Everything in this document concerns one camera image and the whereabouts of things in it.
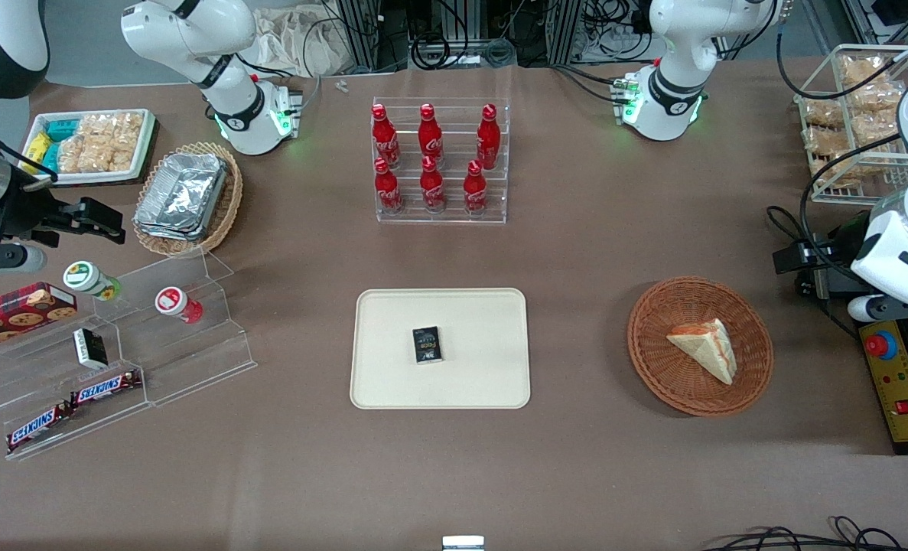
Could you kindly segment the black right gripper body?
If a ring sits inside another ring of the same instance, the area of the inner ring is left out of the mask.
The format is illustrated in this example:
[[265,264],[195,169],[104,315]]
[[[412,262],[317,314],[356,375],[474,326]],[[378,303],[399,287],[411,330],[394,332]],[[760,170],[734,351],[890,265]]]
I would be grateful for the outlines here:
[[13,172],[10,184],[0,199],[0,242],[26,240],[46,247],[60,242],[56,222],[62,217],[64,203],[46,188],[25,191],[35,178],[27,172]]

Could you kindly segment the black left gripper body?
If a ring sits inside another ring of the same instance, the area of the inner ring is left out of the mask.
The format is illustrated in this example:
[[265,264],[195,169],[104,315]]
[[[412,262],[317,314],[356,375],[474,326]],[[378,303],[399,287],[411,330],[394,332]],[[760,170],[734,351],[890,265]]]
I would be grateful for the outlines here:
[[811,237],[827,255],[828,264],[818,261],[809,281],[813,294],[820,300],[849,300],[870,295],[874,287],[850,271],[850,265],[860,252],[867,222],[845,222],[827,233],[811,232]]

